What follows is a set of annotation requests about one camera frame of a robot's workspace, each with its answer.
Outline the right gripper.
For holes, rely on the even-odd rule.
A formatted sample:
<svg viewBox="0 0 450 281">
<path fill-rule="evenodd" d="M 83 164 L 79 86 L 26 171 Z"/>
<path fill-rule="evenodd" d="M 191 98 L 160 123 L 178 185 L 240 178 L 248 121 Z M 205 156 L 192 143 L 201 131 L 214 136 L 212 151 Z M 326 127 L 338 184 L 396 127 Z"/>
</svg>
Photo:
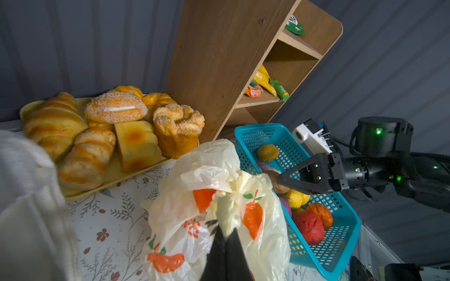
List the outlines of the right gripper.
<svg viewBox="0 0 450 281">
<path fill-rule="evenodd" d="M 279 185 L 308 195 L 384 189 L 394 180 L 392 161 L 384 158 L 341 158 L 339 154 L 320 153 L 277 176 Z"/>
</svg>

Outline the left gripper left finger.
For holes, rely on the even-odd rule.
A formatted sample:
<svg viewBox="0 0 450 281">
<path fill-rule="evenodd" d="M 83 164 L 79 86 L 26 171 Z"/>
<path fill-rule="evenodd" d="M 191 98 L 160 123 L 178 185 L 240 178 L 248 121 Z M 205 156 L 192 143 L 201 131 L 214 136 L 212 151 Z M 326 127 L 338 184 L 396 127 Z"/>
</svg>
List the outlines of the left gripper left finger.
<svg viewBox="0 0 450 281">
<path fill-rule="evenodd" d="M 219 226 L 215 229 L 214 241 L 200 281 L 226 280 L 226 239 Z"/>
</svg>

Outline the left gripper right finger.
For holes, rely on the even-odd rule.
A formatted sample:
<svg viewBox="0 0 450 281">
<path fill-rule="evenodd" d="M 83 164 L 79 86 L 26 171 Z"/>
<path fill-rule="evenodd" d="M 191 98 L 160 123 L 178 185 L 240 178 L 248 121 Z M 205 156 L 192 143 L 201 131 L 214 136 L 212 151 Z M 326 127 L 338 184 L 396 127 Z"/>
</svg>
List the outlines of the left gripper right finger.
<svg viewBox="0 0 450 281">
<path fill-rule="evenodd" d="M 239 236 L 231 234 L 226 241 L 225 248 L 226 280 L 253 281 Z"/>
</svg>

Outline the purple onion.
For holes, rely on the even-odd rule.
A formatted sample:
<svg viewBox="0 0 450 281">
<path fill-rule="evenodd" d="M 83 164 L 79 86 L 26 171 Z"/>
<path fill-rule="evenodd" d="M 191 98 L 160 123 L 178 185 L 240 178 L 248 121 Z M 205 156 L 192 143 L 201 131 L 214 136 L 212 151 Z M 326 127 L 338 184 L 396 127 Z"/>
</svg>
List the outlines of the purple onion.
<svg viewBox="0 0 450 281">
<path fill-rule="evenodd" d="M 281 204 L 283 205 L 283 207 L 286 209 L 288 216 L 292 217 L 292 209 L 290 207 L 290 205 L 288 204 L 288 201 L 286 199 L 284 199 L 283 197 L 279 197 Z"/>
</svg>

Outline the yellow plastic grocery bag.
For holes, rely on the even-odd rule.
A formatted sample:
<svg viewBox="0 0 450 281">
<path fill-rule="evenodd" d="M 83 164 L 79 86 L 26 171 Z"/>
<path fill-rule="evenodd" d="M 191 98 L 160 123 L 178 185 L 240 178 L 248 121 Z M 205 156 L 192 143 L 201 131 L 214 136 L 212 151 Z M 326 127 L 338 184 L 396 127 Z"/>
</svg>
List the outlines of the yellow plastic grocery bag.
<svg viewBox="0 0 450 281">
<path fill-rule="evenodd" d="M 145 200 L 151 236 L 142 254 L 150 281 L 199 281 L 217 226 L 239 236 L 254 281 L 281 281 L 291 251 L 282 205 L 268 175 L 240 167 L 226 139 L 201 144 L 177 160 Z"/>
</svg>

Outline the canvas tote bag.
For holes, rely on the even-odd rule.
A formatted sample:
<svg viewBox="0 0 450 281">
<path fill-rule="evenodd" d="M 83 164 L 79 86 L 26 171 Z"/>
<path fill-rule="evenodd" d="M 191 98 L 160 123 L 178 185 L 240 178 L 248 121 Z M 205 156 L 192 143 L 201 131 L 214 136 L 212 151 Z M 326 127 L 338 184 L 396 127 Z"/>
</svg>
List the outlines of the canvas tote bag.
<svg viewBox="0 0 450 281">
<path fill-rule="evenodd" d="M 55 164 L 23 135 L 1 131 L 1 280 L 81 278 L 78 240 Z"/>
</svg>

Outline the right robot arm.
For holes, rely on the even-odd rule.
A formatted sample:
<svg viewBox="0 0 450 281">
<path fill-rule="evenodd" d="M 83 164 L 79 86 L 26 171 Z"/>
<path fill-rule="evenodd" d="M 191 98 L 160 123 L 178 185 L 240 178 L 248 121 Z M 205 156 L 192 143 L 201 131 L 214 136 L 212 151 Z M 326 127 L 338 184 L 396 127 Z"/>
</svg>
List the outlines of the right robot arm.
<svg viewBox="0 0 450 281">
<path fill-rule="evenodd" d="M 413 133 L 414 127 L 402 118 L 360 118 L 346 144 L 351 156 L 345 158 L 326 124 L 309 119 L 293 135 L 313 156 L 282 172 L 276 183 L 308 195 L 360 190 L 365 201 L 375 200 L 369 187 L 383 193 L 393 185 L 399 196 L 447 213 L 450 158 L 412 152 Z"/>
</svg>

